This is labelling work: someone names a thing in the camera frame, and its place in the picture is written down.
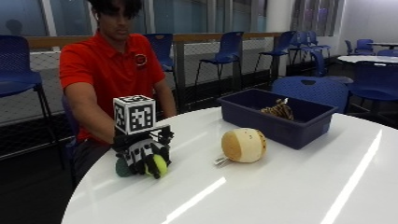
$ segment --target shirt logo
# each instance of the shirt logo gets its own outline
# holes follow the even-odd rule
[[[146,64],[146,56],[144,54],[136,55],[136,65],[142,66]]]

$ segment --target white table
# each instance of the white table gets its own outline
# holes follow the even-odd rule
[[[350,55],[350,56],[339,56],[337,60],[343,63],[356,63],[359,61],[370,61],[378,63],[398,63],[398,57],[388,57],[388,56]]]
[[[394,49],[395,47],[398,47],[398,43],[386,43],[386,42],[374,42],[374,43],[368,43],[368,45],[388,47],[388,49]]]
[[[398,131],[334,114],[331,127],[301,150],[267,141],[254,163],[213,164],[237,126],[219,108],[166,119],[169,172],[155,180],[114,173],[109,151],[68,203],[64,224],[374,224],[398,221]]]

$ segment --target window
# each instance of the window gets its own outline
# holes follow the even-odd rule
[[[50,0],[57,35],[90,35],[86,0]]]
[[[338,0],[295,0],[291,30],[333,35]]]
[[[157,33],[206,33],[207,0],[153,1]]]
[[[215,5],[215,32],[223,33],[223,16],[225,16],[225,5],[223,0],[217,0]]]
[[[141,9],[138,16],[133,19],[130,31],[132,33],[138,34],[146,33],[144,8]]]
[[[48,35],[40,0],[1,0],[0,35]]]
[[[233,31],[250,32],[251,0],[233,1]]]
[[[266,6],[267,0],[258,0],[258,12],[257,12],[257,31],[265,32],[266,29]]]

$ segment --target collar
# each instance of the collar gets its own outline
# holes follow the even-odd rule
[[[109,58],[112,58],[120,54],[120,52],[113,49],[113,47],[109,45],[109,43],[104,39],[104,37],[100,33],[100,29],[97,29],[97,31],[96,31],[93,40],[97,43],[98,48],[101,49],[101,51]],[[128,54],[134,53],[138,50],[138,48],[137,48],[137,45],[134,44],[134,40],[133,40],[133,38],[130,38],[130,36],[128,37],[125,43],[126,43],[126,53]]]

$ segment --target red polo shirt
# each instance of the red polo shirt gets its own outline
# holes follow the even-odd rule
[[[76,82],[89,83],[97,94],[97,104],[113,118],[113,98],[130,95],[153,97],[153,86],[163,79],[163,72],[150,43],[133,34],[125,53],[117,52],[100,32],[86,41],[62,48],[60,56],[62,88]],[[80,127],[77,140],[92,137]]]

